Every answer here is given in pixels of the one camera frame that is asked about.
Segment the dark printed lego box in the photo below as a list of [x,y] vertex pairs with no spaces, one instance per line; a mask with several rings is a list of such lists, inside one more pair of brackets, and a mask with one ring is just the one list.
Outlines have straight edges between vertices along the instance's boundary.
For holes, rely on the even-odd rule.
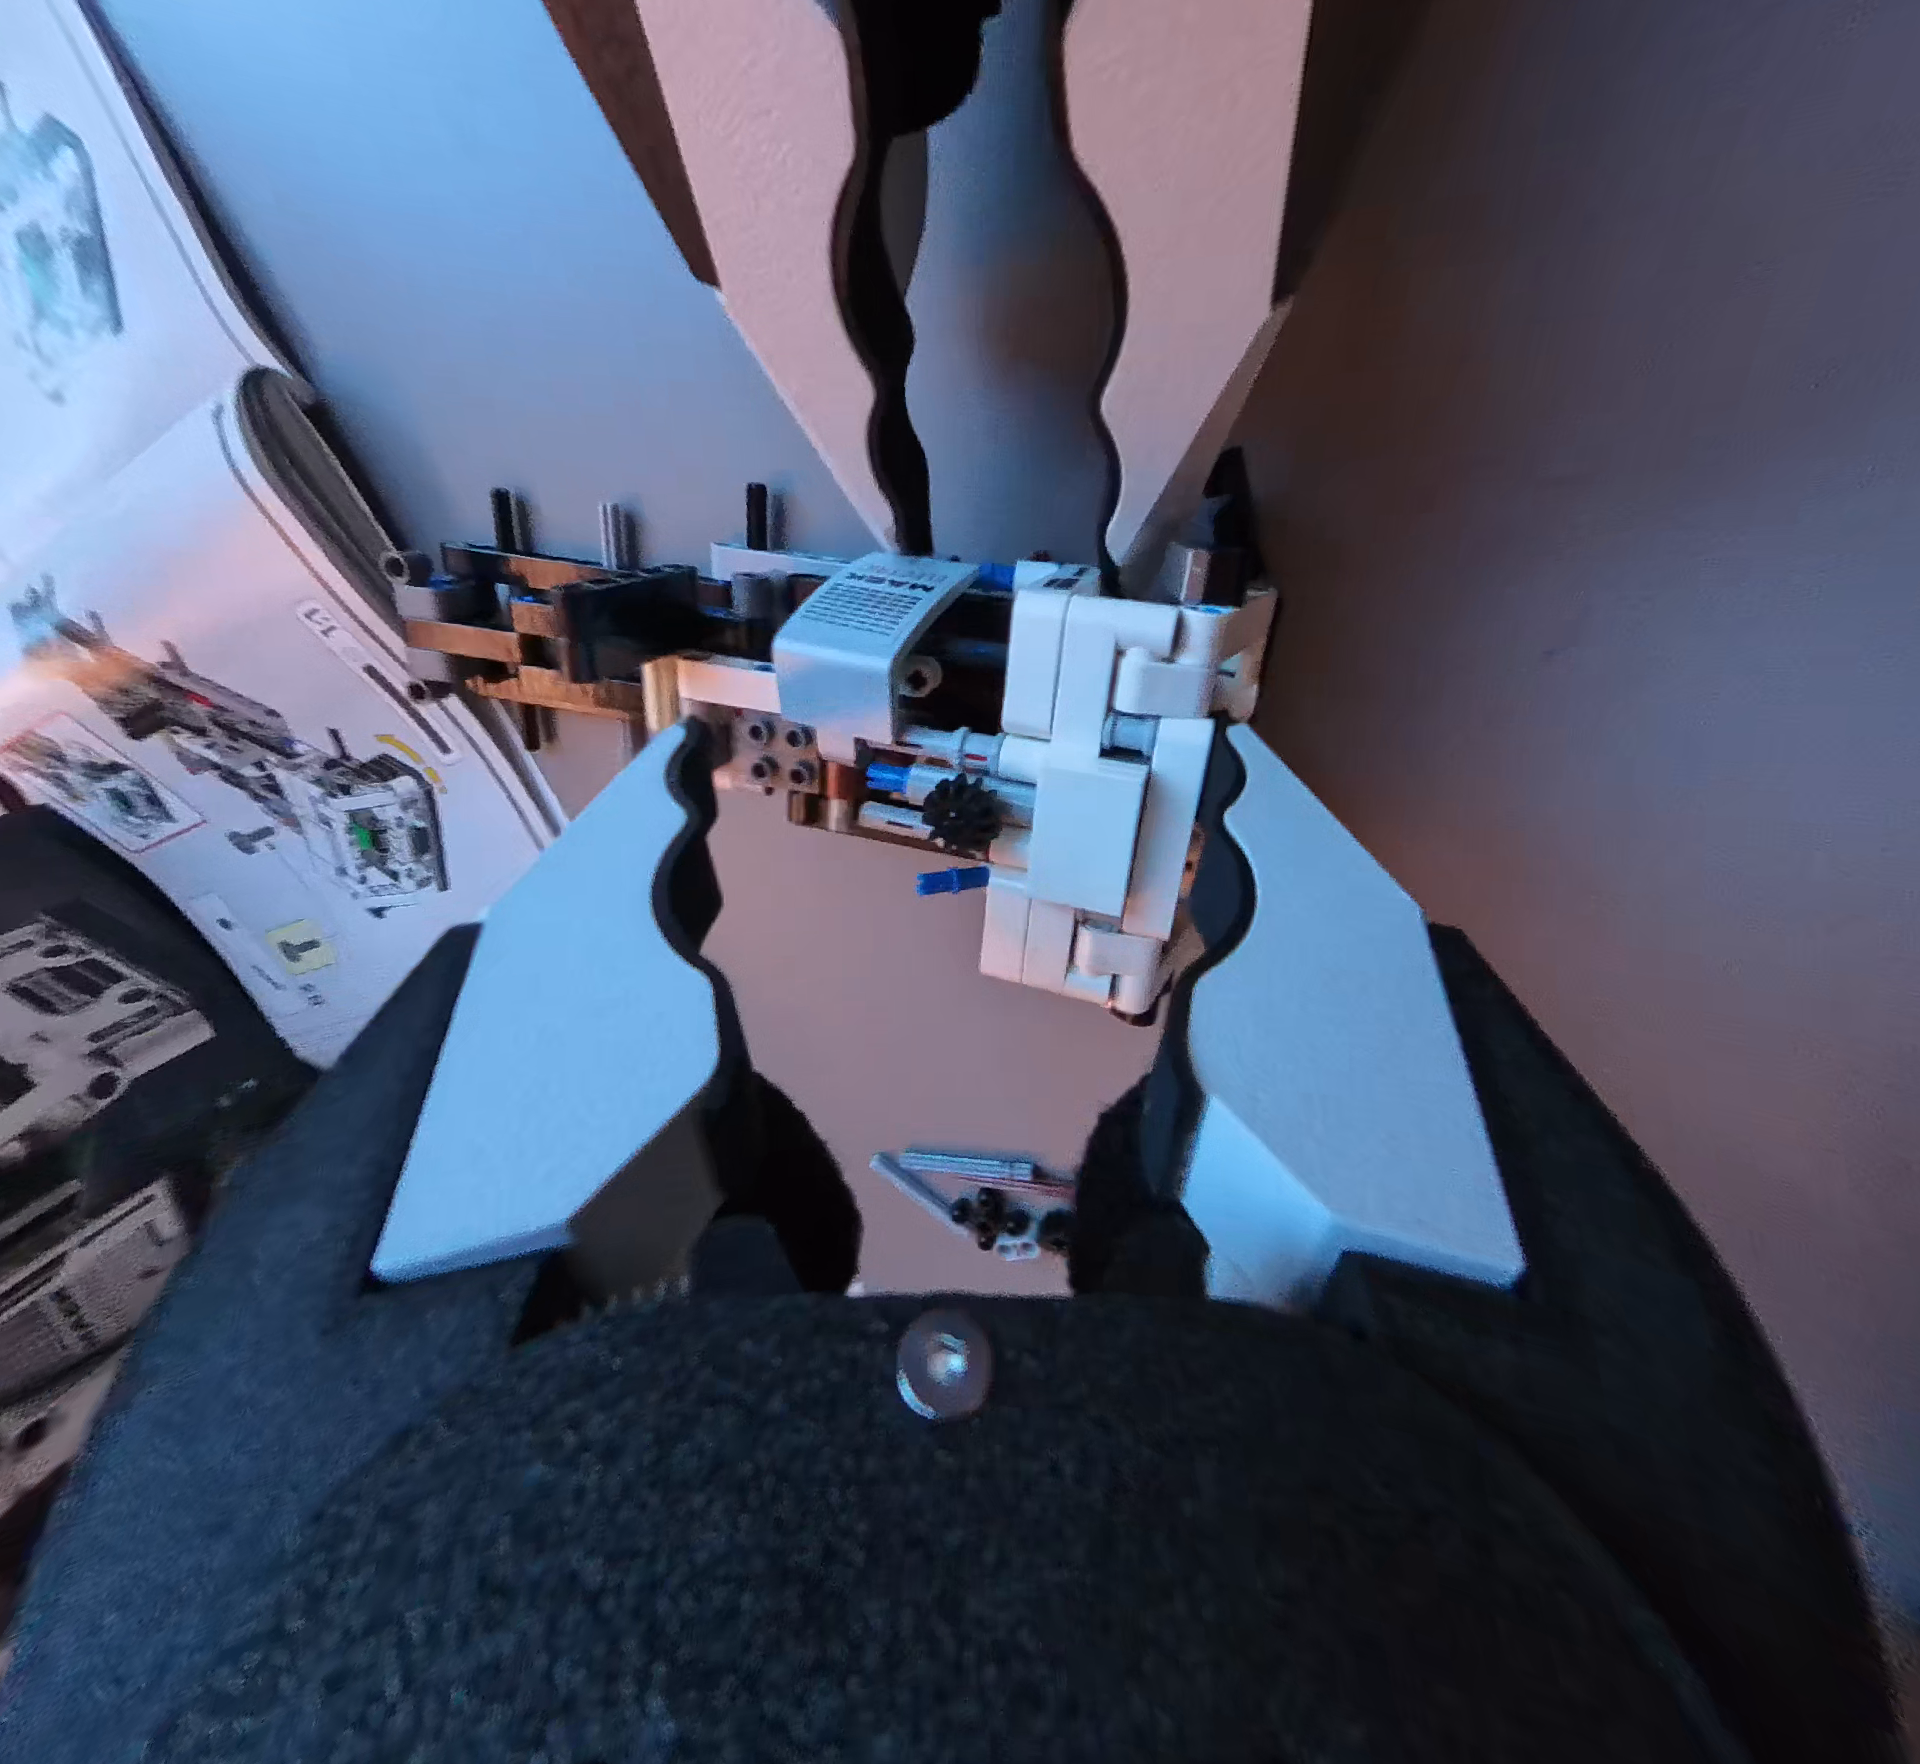
[[61,1480],[226,1174],[312,1080],[227,963],[49,809],[2,821],[2,1497]]

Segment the lego instruction booklet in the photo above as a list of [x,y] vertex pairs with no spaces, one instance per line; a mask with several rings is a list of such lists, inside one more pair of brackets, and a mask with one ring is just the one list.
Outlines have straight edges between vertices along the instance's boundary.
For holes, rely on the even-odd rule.
[[333,1062],[562,818],[416,667],[394,536],[89,0],[2,0],[4,780]]

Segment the white and black lego model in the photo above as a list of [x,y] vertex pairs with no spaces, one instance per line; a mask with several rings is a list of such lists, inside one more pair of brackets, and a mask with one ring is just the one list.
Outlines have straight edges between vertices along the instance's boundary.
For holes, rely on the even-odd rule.
[[560,716],[648,739],[696,720],[718,788],[806,828],[928,853],[922,893],[982,890],[980,969],[1144,1024],[1177,972],[1217,729],[1246,722],[1277,615],[1245,455],[1223,451],[1141,597],[1100,569],[861,558],[742,543],[646,567],[540,553],[517,495],[493,543],[379,567],[430,695],[493,695],[529,741]]

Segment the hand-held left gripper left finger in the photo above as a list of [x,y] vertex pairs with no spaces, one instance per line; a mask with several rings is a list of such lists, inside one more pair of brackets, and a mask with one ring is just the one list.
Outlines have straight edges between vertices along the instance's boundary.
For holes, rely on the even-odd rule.
[[686,1274],[749,1184],[749,1052],[703,943],[713,731],[653,736],[479,926],[372,1279],[560,1254],[600,1301]]

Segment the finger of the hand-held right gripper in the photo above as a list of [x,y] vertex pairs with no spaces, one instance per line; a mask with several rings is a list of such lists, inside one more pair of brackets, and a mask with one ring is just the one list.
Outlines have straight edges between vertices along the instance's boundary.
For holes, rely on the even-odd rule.
[[1200,502],[1289,302],[1277,293],[1313,0],[1072,0],[1067,143],[1114,240],[1104,548],[1148,583]]
[[718,299],[854,515],[926,553],[913,467],[882,455],[883,380],[852,320],[874,159],[852,0],[633,0]]

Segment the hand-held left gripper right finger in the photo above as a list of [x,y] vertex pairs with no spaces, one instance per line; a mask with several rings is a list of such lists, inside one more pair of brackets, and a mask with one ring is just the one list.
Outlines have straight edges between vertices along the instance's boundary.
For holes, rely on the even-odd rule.
[[1246,725],[1212,743],[1141,1176],[1212,1298],[1312,1306],[1349,1256],[1510,1289],[1524,1254],[1428,918]]

